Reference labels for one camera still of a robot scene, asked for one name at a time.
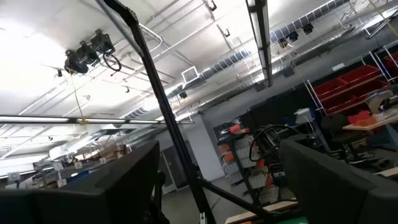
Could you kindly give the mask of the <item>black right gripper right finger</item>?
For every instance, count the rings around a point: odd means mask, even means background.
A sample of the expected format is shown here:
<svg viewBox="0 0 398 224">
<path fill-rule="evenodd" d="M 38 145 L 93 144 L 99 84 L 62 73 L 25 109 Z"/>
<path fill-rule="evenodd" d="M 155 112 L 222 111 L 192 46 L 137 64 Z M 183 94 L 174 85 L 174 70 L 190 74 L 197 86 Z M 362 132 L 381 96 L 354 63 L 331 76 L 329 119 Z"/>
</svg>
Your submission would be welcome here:
<svg viewBox="0 0 398 224">
<path fill-rule="evenodd" d="M 398 182 L 290 139 L 279 157 L 309 224 L 398 224 Z"/>
</svg>

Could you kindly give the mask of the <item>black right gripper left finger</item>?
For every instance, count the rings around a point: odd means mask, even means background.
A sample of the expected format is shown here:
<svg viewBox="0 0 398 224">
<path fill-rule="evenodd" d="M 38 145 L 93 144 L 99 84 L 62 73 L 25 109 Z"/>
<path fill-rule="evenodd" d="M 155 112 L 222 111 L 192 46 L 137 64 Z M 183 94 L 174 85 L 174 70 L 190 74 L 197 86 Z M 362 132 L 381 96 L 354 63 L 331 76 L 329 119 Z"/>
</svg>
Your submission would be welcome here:
<svg viewBox="0 0 398 224">
<path fill-rule="evenodd" d="M 34 195 L 34 224 L 141 224 L 160 159 L 149 141 L 58 190 Z"/>
</svg>

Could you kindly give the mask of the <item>shelf with cardboard boxes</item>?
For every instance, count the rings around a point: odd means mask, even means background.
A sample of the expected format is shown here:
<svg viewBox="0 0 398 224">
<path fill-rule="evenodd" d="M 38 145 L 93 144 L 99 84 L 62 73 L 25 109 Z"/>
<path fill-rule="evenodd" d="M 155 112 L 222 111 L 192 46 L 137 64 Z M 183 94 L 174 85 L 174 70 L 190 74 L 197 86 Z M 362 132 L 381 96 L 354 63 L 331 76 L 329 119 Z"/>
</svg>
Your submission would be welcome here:
<svg viewBox="0 0 398 224">
<path fill-rule="evenodd" d="M 77 155 L 70 162 L 58 161 L 38 167 L 36 170 L 18 173 L 18 180 L 10 180 L 7 175 L 0 176 L 0 189 L 61 187 L 130 152 L 131 147 L 127 145 L 114 145 L 106 149 Z"/>
</svg>

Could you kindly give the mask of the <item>grey cabinet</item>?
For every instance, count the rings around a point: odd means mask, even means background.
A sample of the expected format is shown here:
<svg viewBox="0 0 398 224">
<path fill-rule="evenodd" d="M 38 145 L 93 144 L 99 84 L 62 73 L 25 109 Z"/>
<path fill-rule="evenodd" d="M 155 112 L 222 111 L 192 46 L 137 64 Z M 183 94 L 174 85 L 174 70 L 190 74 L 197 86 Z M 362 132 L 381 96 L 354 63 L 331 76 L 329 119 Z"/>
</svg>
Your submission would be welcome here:
<svg viewBox="0 0 398 224">
<path fill-rule="evenodd" d="M 187 147 L 188 153 L 190 155 L 190 158 L 193 162 L 193 167 L 195 168 L 195 172 L 202 177 L 199 165 L 197 160 L 195 159 L 195 156 L 193 154 L 192 147 L 190 145 L 189 141 L 185 141 L 185 145 Z M 185 187 L 188 187 L 188 182 L 185 177 L 185 173 L 183 171 L 183 165 L 180 162 L 180 159 L 177 154 L 177 150 L 175 149 L 174 146 L 170 146 L 164 150 L 162 150 L 162 154 L 164 156 L 164 159 L 167 163 L 167 166 L 169 168 L 169 171 L 171 171 L 171 178 L 176 186 L 176 190 L 181 190 Z"/>
</svg>

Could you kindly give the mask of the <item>black office chair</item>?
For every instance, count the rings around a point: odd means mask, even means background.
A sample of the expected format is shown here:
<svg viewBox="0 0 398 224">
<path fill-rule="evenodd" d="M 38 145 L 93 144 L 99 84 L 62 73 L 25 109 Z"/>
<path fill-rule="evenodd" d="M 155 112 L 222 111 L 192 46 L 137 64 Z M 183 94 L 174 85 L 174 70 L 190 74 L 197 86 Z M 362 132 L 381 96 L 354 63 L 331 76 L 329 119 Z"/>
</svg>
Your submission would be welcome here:
<svg viewBox="0 0 398 224">
<path fill-rule="evenodd" d="M 343 129 L 349 125 L 348 118 L 345 115 L 329 114 L 322 118 L 320 125 L 323 130 L 332 133 L 331 143 L 339 147 L 339 156 L 347 164 L 365 167 L 379 161 L 375 153 L 366 151 L 369 146 L 357 148 L 353 146 L 354 142 L 364 140 L 368 135 L 364 131 Z"/>
</svg>

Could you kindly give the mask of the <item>orange-red items on desk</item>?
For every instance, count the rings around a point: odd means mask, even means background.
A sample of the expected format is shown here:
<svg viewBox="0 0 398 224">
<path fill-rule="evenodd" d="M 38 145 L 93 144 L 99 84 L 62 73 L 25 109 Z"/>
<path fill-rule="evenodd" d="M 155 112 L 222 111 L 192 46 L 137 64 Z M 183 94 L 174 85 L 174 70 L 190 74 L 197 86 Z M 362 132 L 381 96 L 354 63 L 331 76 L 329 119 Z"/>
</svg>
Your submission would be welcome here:
<svg viewBox="0 0 398 224">
<path fill-rule="evenodd" d="M 362 110 L 357 114 L 348 116 L 348 121 L 355 126 L 370 126 L 376 123 L 375 117 L 373 117 L 368 110 Z"/>
</svg>

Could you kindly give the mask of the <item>wooden tabletop edge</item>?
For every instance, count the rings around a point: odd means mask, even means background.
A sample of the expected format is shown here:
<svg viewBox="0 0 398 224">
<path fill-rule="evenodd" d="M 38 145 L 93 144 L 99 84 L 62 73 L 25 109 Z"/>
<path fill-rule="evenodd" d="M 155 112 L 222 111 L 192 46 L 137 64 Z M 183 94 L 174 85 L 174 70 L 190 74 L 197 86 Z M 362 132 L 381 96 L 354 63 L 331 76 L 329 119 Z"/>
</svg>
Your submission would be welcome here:
<svg viewBox="0 0 398 224">
<path fill-rule="evenodd" d="M 278 211 L 282 211 L 283 209 L 296 206 L 298 204 L 299 204 L 298 201 L 296 201 L 296 199 L 294 198 L 293 200 L 285 200 L 285 201 L 274 203 L 272 205 L 265 206 L 265 207 L 263 207 L 263 209 L 268 212 L 278 212 Z M 232 224 L 235 222 L 245 222 L 245 220 L 247 220 L 248 218 L 253 218 L 255 216 L 256 215 L 252 212 L 245 212 L 245 213 L 227 218 L 224 224 Z"/>
</svg>

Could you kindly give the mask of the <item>black rack with white bins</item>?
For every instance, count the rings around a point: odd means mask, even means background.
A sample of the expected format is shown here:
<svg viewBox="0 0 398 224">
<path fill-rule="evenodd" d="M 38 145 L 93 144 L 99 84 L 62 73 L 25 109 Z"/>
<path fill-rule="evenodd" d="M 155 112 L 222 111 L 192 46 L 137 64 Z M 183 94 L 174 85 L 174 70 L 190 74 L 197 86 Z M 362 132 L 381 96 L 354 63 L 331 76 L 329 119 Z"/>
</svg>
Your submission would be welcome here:
<svg viewBox="0 0 398 224">
<path fill-rule="evenodd" d="M 226 123 L 214 128 L 220 152 L 221 168 L 232 192 L 243 200 L 259 204 L 272 204 L 279 199 L 279 188 L 271 172 L 260 159 L 259 150 L 252 144 L 248 128 Z"/>
</svg>

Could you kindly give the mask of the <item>red storage bin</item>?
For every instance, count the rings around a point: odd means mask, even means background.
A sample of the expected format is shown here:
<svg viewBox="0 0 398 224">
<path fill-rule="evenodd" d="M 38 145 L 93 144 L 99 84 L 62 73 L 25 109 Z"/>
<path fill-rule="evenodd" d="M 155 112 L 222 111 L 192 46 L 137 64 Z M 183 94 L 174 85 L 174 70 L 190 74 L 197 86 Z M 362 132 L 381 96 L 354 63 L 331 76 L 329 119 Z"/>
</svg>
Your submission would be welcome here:
<svg viewBox="0 0 398 224">
<path fill-rule="evenodd" d="M 347 85 L 357 85 L 381 74 L 380 69 L 371 65 L 363 65 L 339 77 Z"/>
<path fill-rule="evenodd" d="M 320 100 L 341 92 L 347 87 L 347 83 L 340 78 L 329 80 L 314 88 L 316 95 Z"/>
</svg>

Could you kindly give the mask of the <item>long LED light bar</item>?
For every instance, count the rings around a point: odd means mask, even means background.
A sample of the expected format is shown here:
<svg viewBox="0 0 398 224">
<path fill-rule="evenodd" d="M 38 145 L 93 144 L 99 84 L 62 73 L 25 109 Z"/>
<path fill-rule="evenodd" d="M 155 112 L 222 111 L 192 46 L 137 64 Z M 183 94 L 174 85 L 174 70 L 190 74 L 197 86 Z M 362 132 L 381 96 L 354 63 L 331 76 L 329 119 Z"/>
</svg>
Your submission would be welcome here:
<svg viewBox="0 0 398 224">
<path fill-rule="evenodd" d="M 166 124 L 165 121 L 143 119 L 106 119 L 44 116 L 0 115 L 1 124 Z"/>
<path fill-rule="evenodd" d="M 271 87 L 273 84 L 272 57 L 267 0 L 245 1 L 261 61 L 261 70 L 264 74 L 264 84 L 266 87 Z"/>
</svg>

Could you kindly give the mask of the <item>white ceiling vent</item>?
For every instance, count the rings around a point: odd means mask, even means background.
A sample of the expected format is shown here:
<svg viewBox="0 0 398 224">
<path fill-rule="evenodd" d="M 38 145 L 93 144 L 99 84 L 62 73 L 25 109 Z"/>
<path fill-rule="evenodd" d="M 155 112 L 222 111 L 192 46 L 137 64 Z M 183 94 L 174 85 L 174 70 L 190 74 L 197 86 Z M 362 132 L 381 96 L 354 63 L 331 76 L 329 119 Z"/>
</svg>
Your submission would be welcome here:
<svg viewBox="0 0 398 224">
<path fill-rule="evenodd" d="M 181 75 L 182 75 L 184 84 L 188 84 L 188 83 L 195 81 L 197 78 L 199 78 L 200 74 L 197 72 L 196 66 L 192 66 L 192 67 L 184 70 L 181 73 Z"/>
</svg>

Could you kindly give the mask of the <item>black frame post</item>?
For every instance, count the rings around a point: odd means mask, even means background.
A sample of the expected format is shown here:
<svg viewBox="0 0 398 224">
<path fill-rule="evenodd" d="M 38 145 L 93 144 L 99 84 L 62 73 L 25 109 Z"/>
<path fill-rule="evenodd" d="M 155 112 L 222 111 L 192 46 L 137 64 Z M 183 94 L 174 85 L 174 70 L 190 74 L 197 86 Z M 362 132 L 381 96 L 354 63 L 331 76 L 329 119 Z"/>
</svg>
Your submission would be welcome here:
<svg viewBox="0 0 398 224">
<path fill-rule="evenodd" d="M 142 59 L 143 66 L 147 72 L 147 76 L 149 77 L 154 95 L 157 98 L 159 108 L 169 130 L 170 137 L 172 138 L 173 144 L 177 150 L 185 177 L 187 178 L 188 185 L 199 212 L 201 215 L 205 216 L 207 224 L 216 224 L 216 220 L 207 201 L 207 197 L 202 187 L 200 187 L 197 182 L 197 172 L 193 167 L 193 162 L 187 151 L 185 141 L 183 140 L 182 134 L 169 105 L 169 101 L 165 95 L 164 88 L 147 48 L 147 44 L 144 40 L 139 26 L 139 21 L 135 13 L 118 0 L 96 0 L 96 2 Z"/>
</svg>

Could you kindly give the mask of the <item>black frame diagonal brace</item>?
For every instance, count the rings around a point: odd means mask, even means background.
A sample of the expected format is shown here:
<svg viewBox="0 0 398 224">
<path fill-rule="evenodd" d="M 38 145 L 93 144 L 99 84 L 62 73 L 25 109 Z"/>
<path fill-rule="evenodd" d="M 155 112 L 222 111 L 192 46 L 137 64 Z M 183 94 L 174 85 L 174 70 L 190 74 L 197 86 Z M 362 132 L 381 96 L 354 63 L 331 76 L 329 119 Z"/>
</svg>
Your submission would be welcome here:
<svg viewBox="0 0 398 224">
<path fill-rule="evenodd" d="M 261 217 L 261 218 L 271 218 L 273 215 L 276 215 L 275 212 L 268 212 L 267 210 L 264 210 L 261 207 L 255 206 L 253 204 L 250 204 L 243 199 L 240 199 L 233 194 L 224 191 L 223 189 L 213 185 L 211 182 L 201 179 L 200 177 L 197 177 L 196 180 L 194 181 L 197 186 L 200 186 L 204 189 L 207 189 L 221 197 L 223 197 L 226 200 L 229 200 L 230 202 L 246 209 L 249 212 L 254 213 L 255 215 Z"/>
</svg>

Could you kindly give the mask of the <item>white shelving frame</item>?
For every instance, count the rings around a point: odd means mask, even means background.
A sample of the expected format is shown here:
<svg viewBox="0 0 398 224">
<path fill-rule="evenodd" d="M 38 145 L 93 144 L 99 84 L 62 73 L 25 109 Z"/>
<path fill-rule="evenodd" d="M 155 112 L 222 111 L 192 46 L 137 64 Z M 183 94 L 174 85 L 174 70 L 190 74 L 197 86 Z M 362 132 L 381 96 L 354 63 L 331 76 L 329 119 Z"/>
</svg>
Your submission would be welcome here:
<svg viewBox="0 0 398 224">
<path fill-rule="evenodd" d="M 329 80 L 357 69 L 363 65 L 371 65 L 380 69 L 381 74 L 357 85 L 347 85 L 339 93 L 320 100 L 314 88 Z M 311 96 L 315 110 L 321 115 L 343 113 L 354 114 L 366 109 L 366 98 L 381 88 L 398 83 L 398 40 L 380 46 L 374 50 L 350 60 L 347 63 L 335 65 L 326 77 L 317 81 L 305 80 L 304 85 Z"/>
</svg>

